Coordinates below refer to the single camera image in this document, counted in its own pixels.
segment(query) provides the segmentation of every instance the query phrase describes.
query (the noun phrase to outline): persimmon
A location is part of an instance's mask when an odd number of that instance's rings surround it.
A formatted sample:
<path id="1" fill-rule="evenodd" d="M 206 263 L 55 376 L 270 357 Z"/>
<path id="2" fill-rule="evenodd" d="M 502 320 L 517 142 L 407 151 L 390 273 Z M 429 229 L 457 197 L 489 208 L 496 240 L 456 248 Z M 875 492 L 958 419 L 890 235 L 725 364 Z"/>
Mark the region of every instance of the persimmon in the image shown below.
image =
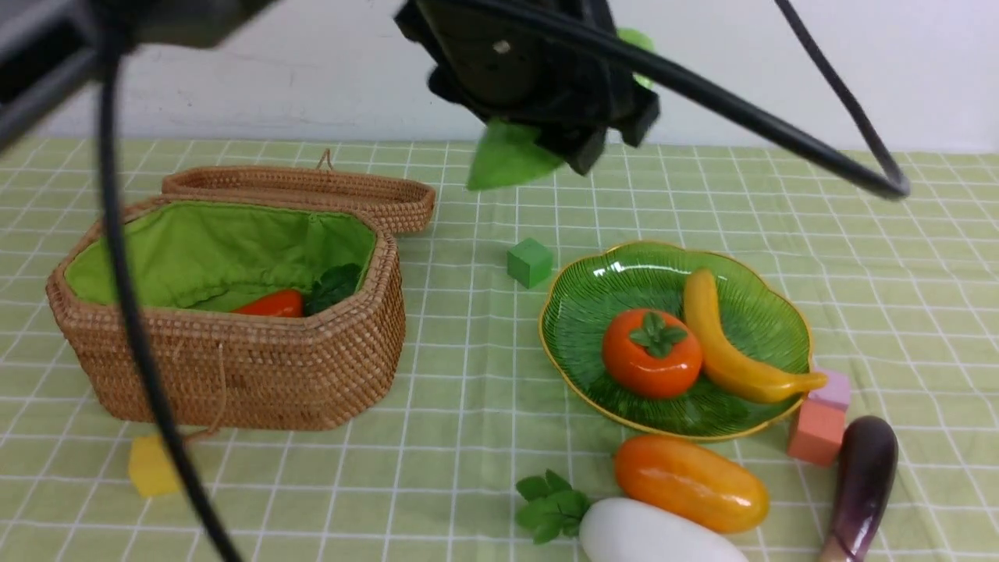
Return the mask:
<path id="1" fill-rule="evenodd" d="M 650 308 L 626 310 L 603 334 L 603 366 L 618 384 L 654 400 L 674 398 L 697 381 L 700 342 L 677 318 Z"/>

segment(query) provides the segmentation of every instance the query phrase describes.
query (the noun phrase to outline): white radish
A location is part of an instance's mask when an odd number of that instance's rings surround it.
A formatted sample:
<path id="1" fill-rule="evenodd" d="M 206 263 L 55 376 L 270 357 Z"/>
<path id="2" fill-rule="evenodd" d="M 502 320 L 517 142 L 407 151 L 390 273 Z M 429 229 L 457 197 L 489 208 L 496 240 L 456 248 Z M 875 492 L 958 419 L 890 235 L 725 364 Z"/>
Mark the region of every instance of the white radish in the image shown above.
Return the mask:
<path id="1" fill-rule="evenodd" d="M 579 523 L 579 544 L 591 562 L 747 562 L 721 535 L 628 498 L 589 506 Z"/>
<path id="2" fill-rule="evenodd" d="M 527 501 L 516 522 L 531 531 L 534 544 L 578 537 L 590 562 L 748 562 L 706 527 L 630 498 L 590 503 L 550 470 L 520 480 L 516 489 Z"/>

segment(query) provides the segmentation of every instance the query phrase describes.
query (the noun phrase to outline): wicker basket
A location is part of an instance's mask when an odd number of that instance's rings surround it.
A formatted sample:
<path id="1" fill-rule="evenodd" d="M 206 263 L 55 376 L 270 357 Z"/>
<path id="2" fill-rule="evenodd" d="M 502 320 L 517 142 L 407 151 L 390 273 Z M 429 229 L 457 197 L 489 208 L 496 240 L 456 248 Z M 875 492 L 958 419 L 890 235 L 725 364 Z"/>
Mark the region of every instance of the wicker basket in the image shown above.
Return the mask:
<path id="1" fill-rule="evenodd" d="M 146 330 L 177 423 L 328 430 L 385 397 L 406 335 L 394 233 L 426 226 L 434 201 L 434 191 L 416 182 L 251 166 L 170 176 L 163 195 L 126 208 L 126 223 L 192 202 L 306 211 L 309 220 L 315 213 L 338 213 L 338 219 L 347 217 L 374 234 L 358 291 L 313 316 L 147 306 Z M 228 232 L 225 227 L 220 225 L 219 236 Z M 67 281 L 67 269 L 101 236 L 101 225 L 95 224 L 56 267 L 46 285 L 49 305 L 104 408 L 119 419 L 150 422 L 116 304 L 80 298 Z"/>

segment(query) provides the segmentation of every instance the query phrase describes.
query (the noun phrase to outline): toy fruit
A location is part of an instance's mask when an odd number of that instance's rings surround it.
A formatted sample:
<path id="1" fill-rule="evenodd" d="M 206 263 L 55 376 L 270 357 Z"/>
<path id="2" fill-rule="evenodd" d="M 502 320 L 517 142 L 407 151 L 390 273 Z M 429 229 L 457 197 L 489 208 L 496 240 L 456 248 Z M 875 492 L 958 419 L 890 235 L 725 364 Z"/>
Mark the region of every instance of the toy fruit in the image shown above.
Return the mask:
<path id="1" fill-rule="evenodd" d="M 603 334 L 603 366 L 618 384 L 651 399 L 679 396 L 696 382 L 700 344 L 676 318 L 648 308 L 618 314 Z"/>
<path id="2" fill-rule="evenodd" d="M 361 272 L 361 266 L 356 263 L 346 263 L 328 269 L 313 283 L 312 292 L 306 302 L 306 315 L 319 314 L 353 295 L 361 280 Z"/>
<path id="3" fill-rule="evenodd" d="M 272 293 L 246 306 L 237 308 L 236 314 L 252 314 L 255 316 L 277 316 L 282 318 L 301 318 L 305 308 L 302 293 L 295 289 L 285 289 Z"/>
<path id="4" fill-rule="evenodd" d="M 707 378 L 744 400 L 774 404 L 822 388 L 828 380 L 823 373 L 786 373 L 735 349 L 721 327 L 717 287 L 709 269 L 697 269 L 687 277 L 683 319 L 703 348 Z"/>
<path id="5" fill-rule="evenodd" d="M 716 533 L 755 528 L 770 511 L 766 486 L 751 472 L 689 441 L 665 435 L 628 439 L 614 455 L 617 485 Z"/>

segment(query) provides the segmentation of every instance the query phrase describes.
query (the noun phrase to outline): pink block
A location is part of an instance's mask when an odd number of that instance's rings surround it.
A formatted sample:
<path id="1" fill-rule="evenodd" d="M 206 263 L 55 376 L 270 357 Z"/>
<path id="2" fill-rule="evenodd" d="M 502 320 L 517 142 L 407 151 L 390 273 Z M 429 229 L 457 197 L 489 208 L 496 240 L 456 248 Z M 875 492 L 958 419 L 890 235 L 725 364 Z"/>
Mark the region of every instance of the pink block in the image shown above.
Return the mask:
<path id="1" fill-rule="evenodd" d="M 817 369 L 816 371 L 825 373 L 829 377 L 829 382 L 822 388 L 809 392 L 808 399 L 845 412 L 850 407 L 849 377 L 826 369 Z"/>

